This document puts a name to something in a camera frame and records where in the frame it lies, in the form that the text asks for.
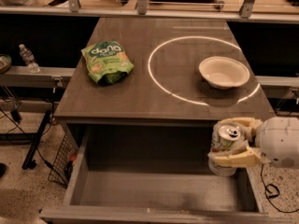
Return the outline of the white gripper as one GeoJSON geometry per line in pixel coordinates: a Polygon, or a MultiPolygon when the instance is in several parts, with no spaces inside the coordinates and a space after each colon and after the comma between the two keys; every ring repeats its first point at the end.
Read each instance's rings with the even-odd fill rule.
{"type": "MultiPolygon", "coordinates": [[[[228,123],[240,126],[247,138],[256,135],[255,145],[274,167],[299,168],[298,118],[273,117],[262,122],[251,117],[236,117],[222,119],[217,126],[228,123]]],[[[244,150],[209,152],[208,157],[215,164],[228,168],[247,168],[263,162],[262,154],[250,146],[244,150]]]]}

